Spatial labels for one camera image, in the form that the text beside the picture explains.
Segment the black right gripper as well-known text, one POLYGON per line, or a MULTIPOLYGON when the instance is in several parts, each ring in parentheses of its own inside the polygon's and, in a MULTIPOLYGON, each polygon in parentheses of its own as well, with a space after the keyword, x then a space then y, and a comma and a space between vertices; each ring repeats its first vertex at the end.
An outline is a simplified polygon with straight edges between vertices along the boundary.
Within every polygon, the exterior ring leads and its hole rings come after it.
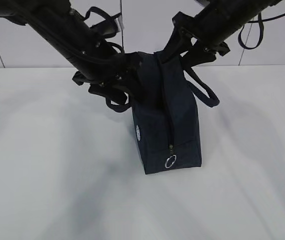
POLYGON ((162 63, 186 52, 181 57, 181 66, 186 69, 214 62, 217 52, 220 56, 230 52, 225 43, 226 37, 219 33, 219 27, 209 16, 197 14, 192 17, 178 13, 172 18, 172 22, 174 29, 161 53, 162 63))

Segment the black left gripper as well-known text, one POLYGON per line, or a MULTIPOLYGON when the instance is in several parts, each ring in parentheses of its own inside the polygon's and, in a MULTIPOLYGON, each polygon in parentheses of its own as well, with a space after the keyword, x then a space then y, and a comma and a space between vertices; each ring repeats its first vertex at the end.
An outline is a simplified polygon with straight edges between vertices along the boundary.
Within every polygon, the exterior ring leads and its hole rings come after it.
POLYGON ((110 87, 128 93, 136 101, 143 101, 143 87, 138 78, 138 70, 143 58, 138 52, 117 53, 100 65, 100 72, 94 76, 85 76, 79 70, 72 80, 79 86, 84 83, 110 87))

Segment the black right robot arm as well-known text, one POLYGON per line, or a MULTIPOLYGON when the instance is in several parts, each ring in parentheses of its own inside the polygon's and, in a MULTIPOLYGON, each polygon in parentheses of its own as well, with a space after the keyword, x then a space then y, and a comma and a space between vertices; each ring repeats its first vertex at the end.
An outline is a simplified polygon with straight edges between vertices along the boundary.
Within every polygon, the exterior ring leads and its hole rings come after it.
POLYGON ((162 64, 175 57, 187 67, 214 62, 230 48, 225 40, 277 0, 211 0, 195 16, 179 11, 171 37, 160 54, 162 64))

